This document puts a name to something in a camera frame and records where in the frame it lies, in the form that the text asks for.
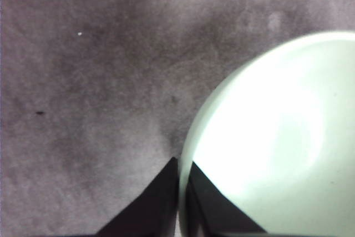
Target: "black triangular shape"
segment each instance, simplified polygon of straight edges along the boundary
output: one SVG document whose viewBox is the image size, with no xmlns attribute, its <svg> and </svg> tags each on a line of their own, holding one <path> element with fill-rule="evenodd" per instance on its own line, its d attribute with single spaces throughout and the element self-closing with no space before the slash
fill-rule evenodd
<svg viewBox="0 0 355 237">
<path fill-rule="evenodd" d="M 178 161 L 170 159 L 148 187 L 97 237 L 173 237 L 178 203 Z"/>
<path fill-rule="evenodd" d="M 189 237 L 266 232 L 226 199 L 195 163 L 186 189 L 186 211 Z"/>
</svg>

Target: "gray carpet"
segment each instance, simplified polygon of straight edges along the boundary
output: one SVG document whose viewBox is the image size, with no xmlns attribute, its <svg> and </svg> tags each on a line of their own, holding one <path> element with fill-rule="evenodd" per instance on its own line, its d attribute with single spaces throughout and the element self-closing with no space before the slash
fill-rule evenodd
<svg viewBox="0 0 355 237">
<path fill-rule="evenodd" d="M 2 0 L 2 236 L 97 231 L 180 155 L 229 73 L 354 30 L 354 3 Z"/>
</svg>

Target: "pale green bowl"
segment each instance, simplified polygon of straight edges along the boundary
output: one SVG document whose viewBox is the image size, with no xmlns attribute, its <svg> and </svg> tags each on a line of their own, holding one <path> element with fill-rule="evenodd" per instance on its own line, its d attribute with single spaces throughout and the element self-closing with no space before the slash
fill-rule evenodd
<svg viewBox="0 0 355 237">
<path fill-rule="evenodd" d="M 271 233 L 355 236 L 355 33 L 301 37 L 226 78 L 181 157 Z"/>
</svg>

